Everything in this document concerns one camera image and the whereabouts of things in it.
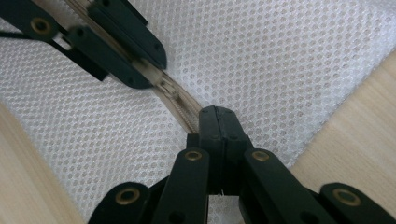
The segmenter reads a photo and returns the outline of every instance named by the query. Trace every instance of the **wooden surface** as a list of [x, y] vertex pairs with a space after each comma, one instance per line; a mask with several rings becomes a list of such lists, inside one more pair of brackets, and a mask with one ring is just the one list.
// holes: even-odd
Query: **wooden surface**
[[[396, 53], [346, 100], [291, 168], [318, 191], [357, 187], [396, 217]], [[0, 223], [82, 223], [20, 124], [0, 105]]]

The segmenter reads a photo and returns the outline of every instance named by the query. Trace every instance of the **white hexagonal mesh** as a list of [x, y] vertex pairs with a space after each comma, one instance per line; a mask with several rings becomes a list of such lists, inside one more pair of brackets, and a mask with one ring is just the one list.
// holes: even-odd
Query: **white hexagonal mesh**
[[[166, 48], [167, 73], [202, 105], [234, 110], [288, 166], [396, 44], [392, 0], [133, 4]], [[169, 173], [186, 134], [151, 91], [100, 83], [43, 43], [0, 39], [0, 50], [0, 101], [86, 220], [115, 185]], [[210, 223], [241, 221], [236, 198], [211, 202]]]

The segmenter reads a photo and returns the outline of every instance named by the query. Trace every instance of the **brass rivet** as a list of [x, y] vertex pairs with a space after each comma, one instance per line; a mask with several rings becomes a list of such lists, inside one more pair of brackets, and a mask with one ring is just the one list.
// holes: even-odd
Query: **brass rivet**
[[358, 195], [352, 193], [348, 189], [334, 189], [332, 195], [340, 203], [344, 203], [349, 206], [359, 206], [361, 205], [361, 199]]
[[120, 190], [116, 195], [116, 202], [120, 205], [134, 203], [139, 199], [140, 191], [135, 188], [127, 188]]
[[251, 155], [258, 161], [267, 161], [270, 159], [270, 156], [267, 153], [261, 151], [255, 151]]
[[186, 153], [185, 157], [189, 161], [198, 161], [202, 158], [202, 154], [197, 151], [189, 151]]
[[35, 17], [30, 21], [32, 29], [39, 35], [47, 35], [50, 33], [50, 23], [42, 18]]

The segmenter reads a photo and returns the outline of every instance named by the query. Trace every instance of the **light wood grain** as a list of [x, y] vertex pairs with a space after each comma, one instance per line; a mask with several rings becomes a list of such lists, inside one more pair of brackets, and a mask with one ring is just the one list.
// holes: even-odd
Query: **light wood grain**
[[396, 217], [396, 52], [348, 97], [291, 171], [315, 191], [342, 182]]
[[21, 125], [0, 105], [0, 223], [83, 223]]

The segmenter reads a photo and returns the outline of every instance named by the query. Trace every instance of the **white mesh fabric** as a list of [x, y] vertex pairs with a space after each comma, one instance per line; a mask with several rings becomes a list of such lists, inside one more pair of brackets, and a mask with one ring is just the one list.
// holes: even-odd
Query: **white mesh fabric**
[[[202, 105], [234, 110], [288, 166], [396, 44], [392, 0], [133, 4], [165, 46], [167, 73]], [[186, 134], [151, 91], [100, 83], [42, 43], [0, 39], [0, 50], [0, 101], [84, 218], [115, 185], [168, 174]], [[211, 198], [210, 223], [240, 221], [235, 198]]]

